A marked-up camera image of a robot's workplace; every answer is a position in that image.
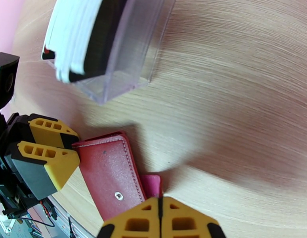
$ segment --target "wallet stitching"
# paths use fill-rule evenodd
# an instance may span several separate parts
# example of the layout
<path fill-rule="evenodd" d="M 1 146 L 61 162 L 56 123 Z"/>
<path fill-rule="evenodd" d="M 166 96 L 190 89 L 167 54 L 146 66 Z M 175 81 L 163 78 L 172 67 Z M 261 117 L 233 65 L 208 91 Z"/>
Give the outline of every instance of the wallet stitching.
<path fill-rule="evenodd" d="M 103 143 L 116 142 L 116 141 L 122 141 L 122 145 L 124 146 L 125 156 L 126 156 L 126 158 L 127 158 L 127 162 L 128 162 L 128 165 L 129 165 L 129 169 L 130 169 L 130 171 L 131 171 L 131 175 L 132 175 L 132 178 L 133 178 L 133 182 L 135 183 L 135 186 L 136 186 L 136 189 L 137 189 L 139 198 L 140 198 L 141 202 L 143 202 L 142 196 L 141 196 L 140 191 L 139 191 L 139 187 L 138 187 L 138 185 L 137 185 L 137 181 L 136 181 L 136 178 L 135 178 L 135 174 L 134 174 L 133 171 L 132 171 L 132 165 L 131 165 L 130 158 L 129 158 L 129 156 L 128 156 L 128 152 L 127 152 L 127 148 L 126 148 L 126 142 L 125 142 L 125 140 L 124 140 L 123 138 L 117 138 L 117 139 L 115 139 L 115 140 L 106 140 L 106 141 L 104 141 L 104 142 L 99 141 L 99 142 L 97 142 L 97 143 L 87 144 L 87 145 L 81 145 L 81 146 L 77 146 L 77 147 L 74 147 L 74 148 L 89 147 L 89 146 L 94 146 L 94 145 L 103 144 Z"/>

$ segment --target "wooden table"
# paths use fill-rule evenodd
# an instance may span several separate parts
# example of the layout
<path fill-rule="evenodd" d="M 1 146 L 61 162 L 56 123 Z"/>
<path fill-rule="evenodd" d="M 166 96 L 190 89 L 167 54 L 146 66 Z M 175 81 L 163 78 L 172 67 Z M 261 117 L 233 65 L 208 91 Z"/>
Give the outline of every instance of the wooden table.
<path fill-rule="evenodd" d="M 152 83 L 102 107 L 40 61 L 54 3 L 26 0 L 13 111 L 125 130 L 140 172 L 227 237 L 307 237 L 307 0 L 177 0 Z M 54 196 L 97 234 L 79 170 Z"/>

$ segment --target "metal screw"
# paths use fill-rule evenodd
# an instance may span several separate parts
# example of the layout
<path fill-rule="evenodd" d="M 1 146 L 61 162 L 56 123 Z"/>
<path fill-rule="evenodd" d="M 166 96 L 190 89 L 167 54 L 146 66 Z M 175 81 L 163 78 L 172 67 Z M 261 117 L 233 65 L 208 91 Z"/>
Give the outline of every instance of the metal screw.
<path fill-rule="evenodd" d="M 124 199 L 124 197 L 122 196 L 122 193 L 120 192 L 116 192 L 115 193 L 115 197 L 119 200 L 119 201 L 122 201 Z"/>

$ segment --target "light wood surface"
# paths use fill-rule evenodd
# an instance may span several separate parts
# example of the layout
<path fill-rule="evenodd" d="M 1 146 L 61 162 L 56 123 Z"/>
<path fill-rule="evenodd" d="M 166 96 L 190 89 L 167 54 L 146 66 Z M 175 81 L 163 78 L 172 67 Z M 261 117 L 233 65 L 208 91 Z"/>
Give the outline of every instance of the light wood surface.
<path fill-rule="evenodd" d="M 40 61 L 54 2 L 24 5 L 13 111 L 126 130 L 140 172 L 227 237 L 307 237 L 307 0 L 177 0 L 152 83 L 102 107 Z M 55 197 L 97 234 L 79 170 Z"/>

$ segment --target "pink wallet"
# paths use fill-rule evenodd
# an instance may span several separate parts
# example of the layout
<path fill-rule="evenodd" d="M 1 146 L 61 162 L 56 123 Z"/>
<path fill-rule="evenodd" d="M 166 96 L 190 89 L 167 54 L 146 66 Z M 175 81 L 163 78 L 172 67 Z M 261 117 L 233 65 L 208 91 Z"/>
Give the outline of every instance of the pink wallet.
<path fill-rule="evenodd" d="M 138 175 L 125 133 L 88 139 L 72 147 L 80 156 L 80 170 L 103 220 L 162 195 L 160 176 Z"/>

